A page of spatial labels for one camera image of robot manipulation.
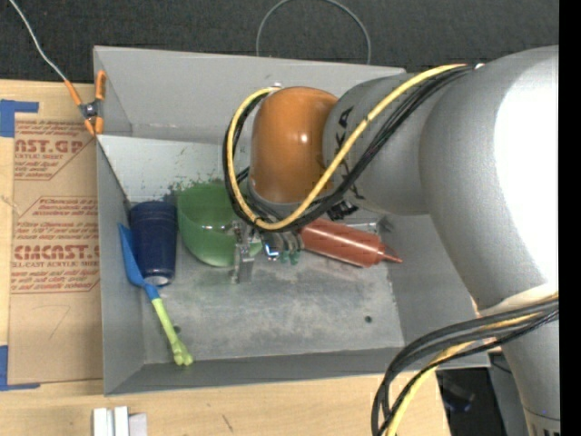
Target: black surface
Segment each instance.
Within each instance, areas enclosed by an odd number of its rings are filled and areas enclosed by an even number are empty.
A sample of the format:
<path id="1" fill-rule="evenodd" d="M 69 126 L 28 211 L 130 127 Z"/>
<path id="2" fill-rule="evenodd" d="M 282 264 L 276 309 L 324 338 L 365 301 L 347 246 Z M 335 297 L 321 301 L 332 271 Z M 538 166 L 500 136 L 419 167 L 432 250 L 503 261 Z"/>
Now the black surface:
<path id="1" fill-rule="evenodd" d="M 472 396 L 467 411 L 454 411 L 447 406 L 452 436 L 507 436 L 486 368 L 438 372 L 438 380 L 444 402 L 450 402 L 450 395 L 456 394 L 452 403 L 457 409 L 461 408 L 461 398 Z"/>
<path id="2" fill-rule="evenodd" d="M 253 55 L 259 24 L 280 0 L 17 0 L 47 54 L 75 81 L 91 81 L 92 47 L 120 45 Z M 558 43 L 559 0 L 337 0 L 359 17 L 372 63 L 417 71 L 487 61 Z M 281 7 L 266 24 L 263 55 L 363 63 L 365 39 L 332 5 Z M 57 80 L 0 0 L 0 77 Z"/>

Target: wooden table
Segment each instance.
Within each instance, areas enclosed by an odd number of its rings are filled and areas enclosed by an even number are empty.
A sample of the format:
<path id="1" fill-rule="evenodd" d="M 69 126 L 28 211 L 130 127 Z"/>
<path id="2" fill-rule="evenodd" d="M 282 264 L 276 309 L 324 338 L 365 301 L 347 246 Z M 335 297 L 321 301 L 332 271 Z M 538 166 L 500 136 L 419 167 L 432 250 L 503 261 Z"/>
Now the wooden table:
<path id="1" fill-rule="evenodd" d="M 25 95 L 27 84 L 20 89 L 9 85 L 14 94 Z M 14 139 L 0 138 L 0 345 L 7 338 L 13 164 Z M 400 376 L 396 389 L 408 378 Z M 126 405 L 130 413 L 146 412 L 150 436 L 369 435 L 379 380 L 365 376 L 116 397 L 104 397 L 99 380 L 42 384 L 34 390 L 0 392 L 0 434 L 90 435 L 94 408 Z M 409 407 L 398 435 L 449 434 L 438 384 L 430 379 Z"/>

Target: orange clip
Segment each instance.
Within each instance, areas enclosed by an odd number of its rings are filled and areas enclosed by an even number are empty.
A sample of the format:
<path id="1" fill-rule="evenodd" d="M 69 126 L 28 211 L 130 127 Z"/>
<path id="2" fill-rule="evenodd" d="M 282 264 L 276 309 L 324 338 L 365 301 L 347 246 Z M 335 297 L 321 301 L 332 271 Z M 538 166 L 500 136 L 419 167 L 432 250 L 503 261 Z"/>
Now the orange clip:
<path id="1" fill-rule="evenodd" d="M 73 98 L 74 104 L 81 109 L 81 113 L 84 117 L 84 127 L 87 128 L 87 131 L 89 131 L 92 136 L 103 133 L 103 118 L 99 115 L 98 107 L 105 99 L 106 82 L 107 74 L 103 70 L 99 71 L 99 73 L 97 73 L 97 79 L 95 80 L 94 101 L 90 104 L 84 104 L 73 84 L 68 80 L 64 81 L 64 85 L 66 85 L 69 94 Z M 93 111 L 89 112 L 88 107 L 91 107 Z"/>

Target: yellow cable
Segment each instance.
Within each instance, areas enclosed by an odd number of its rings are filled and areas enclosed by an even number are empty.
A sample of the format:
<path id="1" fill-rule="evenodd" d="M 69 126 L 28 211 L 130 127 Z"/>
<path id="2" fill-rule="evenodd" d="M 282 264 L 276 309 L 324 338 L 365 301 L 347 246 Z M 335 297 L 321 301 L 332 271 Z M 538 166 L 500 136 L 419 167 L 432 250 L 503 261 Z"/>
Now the yellow cable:
<path id="1" fill-rule="evenodd" d="M 546 298 L 544 301 L 551 301 L 554 300 L 555 298 L 558 298 L 558 293 L 553 294 L 551 296 L 549 296 L 548 298 Z M 497 328 L 497 327 L 502 327 L 502 326 L 510 326 L 512 324 L 519 324 L 520 322 L 523 322 L 525 320 L 530 319 L 533 316 L 539 315 L 539 313 L 530 313 L 528 315 L 523 315 L 523 316 L 519 316 L 517 318 L 513 318 L 511 320 L 504 320 L 502 322 L 496 322 L 487 326 L 484 326 L 481 328 L 482 331 L 488 330 L 488 329 L 492 329 L 492 328 Z M 436 355 L 436 357 L 434 357 L 430 363 L 426 366 L 426 368 L 429 368 L 430 366 L 432 366 L 434 363 L 439 362 L 440 360 L 443 359 L 447 359 L 448 357 L 451 357 L 452 355 L 460 352 L 461 350 L 467 348 L 469 345 L 473 344 L 475 341 L 470 341 L 470 342 L 463 342 L 461 344 L 458 345 L 453 345 L 451 347 L 448 347 L 447 349 L 445 349 L 444 351 L 440 352 L 438 355 Z M 411 403 L 412 399 L 414 398 L 414 396 L 416 395 L 416 393 L 418 392 L 419 388 L 421 387 L 421 385 L 433 374 L 436 372 L 436 368 L 434 367 L 432 368 L 429 372 L 424 373 L 423 375 L 421 375 L 418 380 L 416 382 L 414 382 L 411 387 L 409 388 L 408 393 L 404 396 L 398 410 L 393 414 L 392 419 L 391 419 L 391 423 L 389 424 L 389 426 L 386 428 L 386 436 L 395 436 L 396 435 L 396 431 L 398 430 L 398 426 L 401 422 L 401 419 L 403 418 L 403 415 L 406 411 L 406 409 L 408 408 L 409 404 Z"/>
<path id="2" fill-rule="evenodd" d="M 340 148 L 340 150 L 337 153 L 337 155 L 335 155 L 335 158 L 330 163 L 330 165 L 327 168 L 327 170 L 325 170 L 325 173 L 319 179 L 319 181 L 317 182 L 317 184 L 315 184 L 315 187 L 313 187 L 312 191 L 310 191 L 310 193 L 307 196 L 307 198 L 300 204 L 300 206 L 294 212 L 292 212 L 289 216 L 287 216 L 283 220 L 280 220 L 279 222 L 276 222 L 276 223 L 267 223 L 267 222 L 263 221 L 262 219 L 260 219 L 260 216 L 257 215 L 257 214 L 255 214 L 252 211 L 252 209 L 248 206 L 248 204 L 246 203 L 246 201 L 244 200 L 244 198 L 243 198 L 243 196 L 241 194 L 241 191 L 240 191 L 240 188 L 238 186 L 238 183 L 236 182 L 236 174 L 234 172 L 234 164 L 233 164 L 233 137 L 234 137 L 234 129 L 235 129 L 235 125 L 238 123 L 238 120 L 240 119 L 240 116 L 241 116 L 242 111 L 254 99 L 256 99 L 257 97 L 259 97 L 260 95 L 262 95 L 264 93 L 273 92 L 274 90 L 277 90 L 278 88 L 276 88 L 276 87 L 270 87 L 270 88 L 261 89 L 260 91 L 255 92 L 254 94 L 252 94 L 251 96 L 249 96 L 242 103 L 241 107 L 236 112 L 236 115 L 234 115 L 234 117 L 232 118 L 232 121 L 231 121 L 231 124 L 230 124 L 230 128 L 229 128 L 229 131 L 228 131 L 228 135 L 227 135 L 227 142 L 226 142 L 228 178 L 229 178 L 229 180 L 231 182 L 231 186 L 232 186 L 232 189 L 234 191 L 234 195 L 236 197 L 236 200 L 238 201 L 239 206 L 242 208 L 242 210 L 244 211 L 244 213 L 251 220 L 253 220 L 254 223 L 257 226 L 261 227 L 262 229 L 266 229 L 266 230 L 278 230 L 278 229 L 280 229 L 280 228 L 282 228 L 282 227 L 284 227 L 284 226 L 286 226 L 288 224 L 293 223 L 295 220 L 297 220 L 305 212 L 305 210 L 307 210 L 307 208 L 309 208 L 309 205 L 317 198 L 317 195 L 319 195 L 320 191 L 327 184 L 327 182 L 331 178 L 332 174 L 339 167 L 340 163 L 343 161 L 343 159 L 345 158 L 345 156 L 347 155 L 347 153 L 349 152 L 349 150 L 351 149 L 351 147 L 353 146 L 353 144 L 355 143 L 355 141 L 359 138 L 359 136 L 361 135 L 361 133 L 363 133 L 363 131 L 365 131 L 365 129 L 367 128 L 367 126 L 369 125 L 369 123 L 371 123 L 378 115 L 380 115 L 381 112 L 383 112 L 383 110 L 385 110 L 385 108 L 389 104 L 391 104 L 400 95 L 404 94 L 406 91 L 408 91 L 408 89 L 410 89 L 414 85 L 417 85 L 417 84 L 421 83 L 422 81 L 425 81 L 426 79 L 429 79 L 432 76 L 435 76 L 437 74 L 444 73 L 446 71 L 449 71 L 451 69 L 454 69 L 454 68 L 457 68 L 457 67 L 460 67 L 460 66 L 465 66 L 465 65 L 464 64 L 446 64 L 444 66 L 439 66 L 437 68 L 429 69 L 429 70 L 427 70 L 427 71 L 425 71 L 423 73 L 420 73 L 418 75 L 415 75 L 414 77 L 408 79 L 408 81 L 406 81 L 405 83 L 403 83 L 402 85 L 400 85 L 398 88 L 396 88 L 395 90 L 393 90 L 383 100 L 381 100 L 368 113 L 368 115 L 357 125 L 357 127 L 355 128 L 355 130 L 353 131 L 353 133 L 351 133 L 351 135 L 349 136 L 349 138 L 342 145 L 342 147 Z"/>
<path id="3" fill-rule="evenodd" d="M 434 359 L 428 364 L 427 368 L 429 366 L 432 366 L 435 362 L 440 361 L 442 359 L 447 359 L 448 357 L 450 357 L 451 355 L 454 355 L 455 353 L 461 351 L 462 349 L 468 347 L 470 344 L 472 344 L 472 342 L 464 342 L 462 344 L 458 344 L 458 345 L 454 345 L 452 347 L 448 347 L 445 351 L 440 352 L 438 355 L 436 355 L 436 357 L 434 357 Z M 414 396 L 416 395 L 416 393 L 418 392 L 419 388 L 421 387 L 421 385 L 433 374 L 436 372 L 436 368 L 434 367 L 432 368 L 429 372 L 424 373 L 423 375 L 421 375 L 418 380 L 416 382 L 414 382 L 412 384 L 412 386 L 409 388 L 408 393 L 404 396 L 398 411 L 396 411 L 396 413 L 393 415 L 392 419 L 391 419 L 391 423 L 389 424 L 389 426 L 386 428 L 386 436 L 396 436 L 396 431 L 398 430 L 398 426 L 401 423 L 401 419 L 403 418 L 404 413 L 406 412 L 406 409 L 409 406 L 409 403 L 411 402 L 411 400 L 414 398 Z"/>

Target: red-orange tube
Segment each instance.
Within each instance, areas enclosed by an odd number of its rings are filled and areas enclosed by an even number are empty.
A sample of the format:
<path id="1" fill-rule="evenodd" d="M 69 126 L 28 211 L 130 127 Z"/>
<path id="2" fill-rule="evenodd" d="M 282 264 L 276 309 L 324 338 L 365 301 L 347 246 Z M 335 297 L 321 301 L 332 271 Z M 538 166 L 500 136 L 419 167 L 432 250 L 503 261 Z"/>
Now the red-orange tube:
<path id="1" fill-rule="evenodd" d="M 322 218 L 302 228 L 300 237 L 306 250 L 360 267 L 367 268 L 382 260 L 402 262 L 395 253 L 385 253 L 388 247 L 376 234 Z"/>

